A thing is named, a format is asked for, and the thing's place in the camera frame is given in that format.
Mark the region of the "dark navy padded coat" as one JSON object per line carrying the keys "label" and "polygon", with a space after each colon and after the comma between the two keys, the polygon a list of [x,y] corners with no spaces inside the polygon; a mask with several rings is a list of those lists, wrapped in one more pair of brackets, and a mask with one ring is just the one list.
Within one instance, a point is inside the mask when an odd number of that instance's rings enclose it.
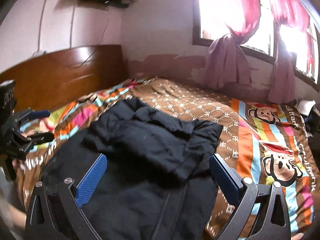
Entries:
{"label": "dark navy padded coat", "polygon": [[104,154],[106,172],[83,208],[102,239],[201,239],[218,191],[209,158],[221,132],[211,121],[120,100],[63,143],[41,179],[55,192]]}

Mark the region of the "brown wooden headboard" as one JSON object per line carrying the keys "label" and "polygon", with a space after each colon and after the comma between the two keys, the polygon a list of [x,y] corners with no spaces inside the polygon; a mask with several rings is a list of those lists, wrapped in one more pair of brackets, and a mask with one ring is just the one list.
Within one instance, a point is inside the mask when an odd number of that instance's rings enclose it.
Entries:
{"label": "brown wooden headboard", "polygon": [[120,45],[84,46],[44,54],[1,73],[1,81],[16,82],[16,111],[53,111],[83,95],[112,88],[128,77]]}

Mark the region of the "colourful monkey print bedspread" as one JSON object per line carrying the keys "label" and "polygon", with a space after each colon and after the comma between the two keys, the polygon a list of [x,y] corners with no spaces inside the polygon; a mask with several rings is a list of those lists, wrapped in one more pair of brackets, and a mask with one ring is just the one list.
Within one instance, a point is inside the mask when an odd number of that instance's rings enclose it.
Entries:
{"label": "colourful monkey print bedspread", "polygon": [[218,153],[242,177],[259,184],[281,183],[289,210],[291,236],[301,239],[319,210],[319,169],[308,145],[304,121],[293,106],[266,105],[160,78],[121,83],[84,95],[50,117],[22,126],[26,135],[51,131],[54,140],[31,149],[17,169],[17,191],[28,206],[44,165],[77,131],[86,128],[116,101],[140,98],[182,120],[204,119],[223,126]]}

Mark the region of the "dark cluttered pile beside bed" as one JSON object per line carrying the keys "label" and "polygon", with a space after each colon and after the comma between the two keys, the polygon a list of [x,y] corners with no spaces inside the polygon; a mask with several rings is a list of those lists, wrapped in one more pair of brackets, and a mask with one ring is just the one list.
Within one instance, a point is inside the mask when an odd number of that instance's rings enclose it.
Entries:
{"label": "dark cluttered pile beside bed", "polygon": [[308,117],[305,119],[307,137],[314,137],[319,134],[319,110],[313,106]]}

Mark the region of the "white cloth beside bed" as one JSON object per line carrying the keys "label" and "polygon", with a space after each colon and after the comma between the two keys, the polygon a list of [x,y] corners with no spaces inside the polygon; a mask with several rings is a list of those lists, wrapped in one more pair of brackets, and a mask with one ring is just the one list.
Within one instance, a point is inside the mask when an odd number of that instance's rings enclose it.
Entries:
{"label": "white cloth beside bed", "polygon": [[316,102],[314,100],[301,100],[296,108],[299,111],[299,113],[303,116],[309,116],[311,110],[316,105]]}

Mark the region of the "left pink curtain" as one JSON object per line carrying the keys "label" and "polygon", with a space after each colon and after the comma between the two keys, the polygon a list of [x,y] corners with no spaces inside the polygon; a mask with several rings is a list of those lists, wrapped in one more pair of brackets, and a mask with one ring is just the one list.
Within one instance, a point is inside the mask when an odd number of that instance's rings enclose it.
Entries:
{"label": "left pink curtain", "polygon": [[218,0],[216,5],[229,32],[210,45],[203,83],[215,90],[227,83],[249,85],[250,66],[240,46],[259,28],[260,0]]}

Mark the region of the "window with dark frame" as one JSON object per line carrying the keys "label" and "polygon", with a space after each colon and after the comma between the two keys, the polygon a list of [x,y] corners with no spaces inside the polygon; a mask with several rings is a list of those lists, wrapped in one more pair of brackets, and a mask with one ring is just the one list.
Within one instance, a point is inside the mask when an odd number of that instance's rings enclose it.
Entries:
{"label": "window with dark frame", "polygon": [[315,76],[316,41],[310,15],[299,0],[196,0],[195,10],[194,41],[209,43],[202,85],[250,86],[245,44],[261,53],[275,53],[269,86],[272,101],[293,98],[295,70]]}

